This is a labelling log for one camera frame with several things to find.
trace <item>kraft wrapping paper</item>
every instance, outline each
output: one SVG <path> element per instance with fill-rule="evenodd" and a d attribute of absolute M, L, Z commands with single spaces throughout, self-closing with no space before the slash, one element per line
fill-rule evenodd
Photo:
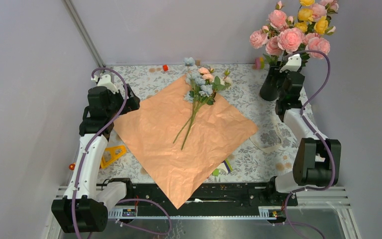
<path fill-rule="evenodd" d="M 184 101 L 191 87 L 185 75 L 141 102 L 140 109 L 120 116 L 115 131 L 176 208 L 213 170 L 258 130 L 224 97 L 200 108 L 184 149 L 192 104 Z"/>

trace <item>yellow rose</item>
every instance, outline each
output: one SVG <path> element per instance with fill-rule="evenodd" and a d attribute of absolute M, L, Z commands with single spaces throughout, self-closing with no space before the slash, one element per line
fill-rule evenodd
<path fill-rule="evenodd" d="M 329 22 L 326 20 L 326 16 L 322 16 L 320 20 L 314 25 L 314 31 L 323 35 L 328 27 Z"/>
<path fill-rule="evenodd" d="M 296 28 L 299 28 L 303 33 L 307 32 L 308 26 L 305 22 L 298 22 L 294 25 Z"/>
<path fill-rule="evenodd" d="M 309 8 L 302 8 L 298 12 L 298 19 L 301 21 L 314 21 L 314 19 L 312 18 L 312 10 Z"/>
<path fill-rule="evenodd" d="M 314 0 L 299 0 L 299 3 L 302 6 L 310 6 L 314 3 Z"/>

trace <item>white wall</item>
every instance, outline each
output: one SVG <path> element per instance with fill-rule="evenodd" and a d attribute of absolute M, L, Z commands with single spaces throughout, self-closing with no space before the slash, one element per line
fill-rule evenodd
<path fill-rule="evenodd" d="M 297 13 L 298 0 L 285 0 Z M 275 0 L 73 0 L 106 64 L 248 63 Z"/>
<path fill-rule="evenodd" d="M 95 63 L 61 0 L 0 1 L 0 239 L 38 239 Z"/>
<path fill-rule="evenodd" d="M 345 185 L 363 239 L 382 238 L 382 1 L 340 1 L 330 37 L 332 73 L 313 104 L 319 128 L 342 143 Z M 305 87 L 314 93 L 326 63 L 309 62 Z"/>

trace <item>floral pattern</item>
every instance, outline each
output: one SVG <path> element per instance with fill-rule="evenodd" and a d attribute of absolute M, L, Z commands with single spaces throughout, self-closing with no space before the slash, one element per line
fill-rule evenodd
<path fill-rule="evenodd" d="M 263 148 L 280 144 L 273 152 L 266 153 L 248 139 L 228 157 L 233 171 L 230 174 L 220 171 L 219 176 L 209 176 L 206 182 L 265 182 L 275 175 L 283 175 L 291 171 L 299 143 L 289 127 L 277 118 L 283 137 L 283 140 L 280 140 L 275 131 L 275 123 L 272 122 L 272 116 L 277 117 L 275 102 L 267 102 L 259 96 L 267 70 L 254 70 L 252 65 L 248 64 L 213 64 L 206 67 L 214 68 L 215 75 L 221 74 L 227 68 L 231 70 L 230 77 L 233 79 L 233 85 L 221 94 L 259 127 L 259 131 L 251 138 L 255 138 Z M 187 68 L 184 65 L 170 65 L 169 70 L 165 72 L 158 66 L 116 66 L 114 70 L 123 76 L 141 100 L 145 100 L 184 75 Z M 115 77 L 115 83 L 122 89 L 122 83 L 118 77 Z M 307 101 L 304 89 L 301 91 L 300 99 L 303 103 Z M 315 122 L 310 105 L 307 106 L 306 112 Z M 108 147 L 118 145 L 124 145 L 124 143 L 116 132 L 112 131 Z M 106 178 L 115 177 L 131 178 L 133 183 L 154 182 L 129 151 L 107 168 L 100 169 L 97 181 L 101 183 Z"/>

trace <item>vase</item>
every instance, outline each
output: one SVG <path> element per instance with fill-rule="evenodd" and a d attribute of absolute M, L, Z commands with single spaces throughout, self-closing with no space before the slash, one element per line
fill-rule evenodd
<path fill-rule="evenodd" d="M 276 66 L 270 66 L 267 77 L 261 86 L 260 96 L 263 100 L 274 101 L 278 97 L 278 78 L 283 75 L 279 72 L 281 62 L 278 61 Z"/>

